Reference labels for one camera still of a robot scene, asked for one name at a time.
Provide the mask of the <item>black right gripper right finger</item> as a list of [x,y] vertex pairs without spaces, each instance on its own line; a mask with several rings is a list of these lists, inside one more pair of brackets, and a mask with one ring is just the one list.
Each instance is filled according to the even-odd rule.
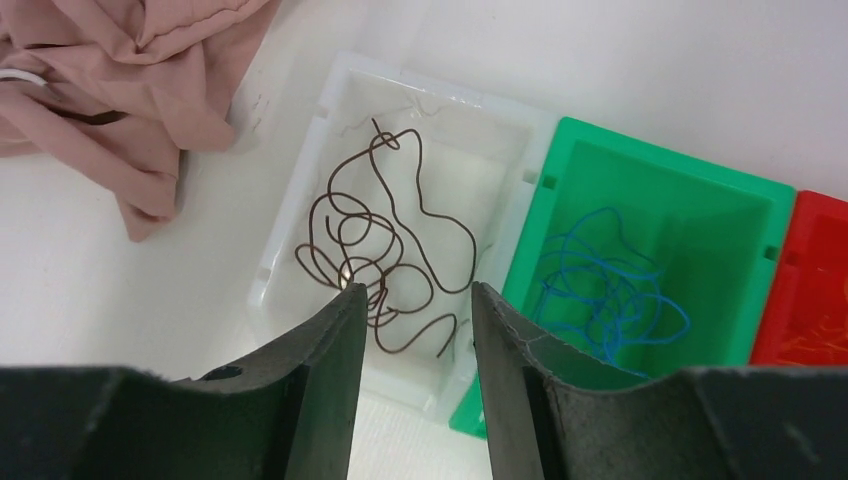
[[497,479],[843,479],[847,371],[687,367],[643,381],[485,283],[472,322]]

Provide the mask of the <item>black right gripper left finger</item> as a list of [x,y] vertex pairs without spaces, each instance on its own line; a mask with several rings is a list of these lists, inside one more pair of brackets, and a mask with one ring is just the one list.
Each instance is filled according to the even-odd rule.
[[118,366],[5,367],[5,479],[343,479],[366,340],[352,284],[198,379]]

